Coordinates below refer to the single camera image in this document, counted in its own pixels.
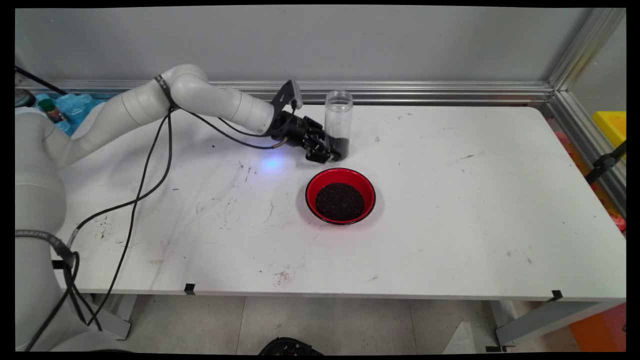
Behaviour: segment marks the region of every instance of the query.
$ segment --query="table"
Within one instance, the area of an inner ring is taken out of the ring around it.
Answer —
[[[323,111],[297,115],[323,123]],[[555,303],[592,310],[625,301],[626,240],[534,108],[355,106],[349,157],[326,164],[301,148],[243,147],[183,111],[172,123],[171,172],[138,206],[114,293],[185,294],[192,284],[196,295],[544,301],[556,290]],[[61,238],[135,197],[157,126],[61,171]],[[164,172],[167,141],[164,130],[147,189]],[[330,225],[307,209],[308,181],[332,167],[374,185],[362,222]],[[82,292],[108,289],[130,216],[103,215],[78,234]]]

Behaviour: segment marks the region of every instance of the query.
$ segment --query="red bowl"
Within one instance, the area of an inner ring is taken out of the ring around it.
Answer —
[[[351,185],[360,192],[364,199],[364,211],[362,212],[362,215],[352,220],[338,221],[324,217],[318,213],[316,209],[316,197],[318,192],[320,189],[333,183]],[[376,205],[376,191],[373,190],[373,185],[369,179],[361,173],[348,168],[330,168],[316,174],[316,176],[309,181],[309,184],[307,184],[305,198],[307,199],[307,206],[309,207],[309,210],[311,210],[315,216],[322,221],[337,225],[348,225],[361,221],[365,217],[369,216],[374,205]]]

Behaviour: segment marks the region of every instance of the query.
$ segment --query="floor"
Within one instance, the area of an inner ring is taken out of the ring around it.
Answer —
[[[495,346],[488,302],[141,295],[121,344],[136,352],[255,355],[278,336],[325,355],[441,354],[461,321]],[[580,351],[568,328],[508,352]]]

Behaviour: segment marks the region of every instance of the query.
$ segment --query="gray wall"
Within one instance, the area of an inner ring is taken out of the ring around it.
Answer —
[[[626,16],[602,50],[582,71],[571,91],[589,115],[596,111],[627,110]]]
[[[546,80],[589,9],[268,5],[18,9],[15,58],[47,79]]]

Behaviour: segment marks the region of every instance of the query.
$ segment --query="soil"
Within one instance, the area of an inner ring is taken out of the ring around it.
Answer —
[[[320,215],[331,220],[353,220],[364,212],[364,199],[353,186],[333,183],[318,192],[316,209]]]

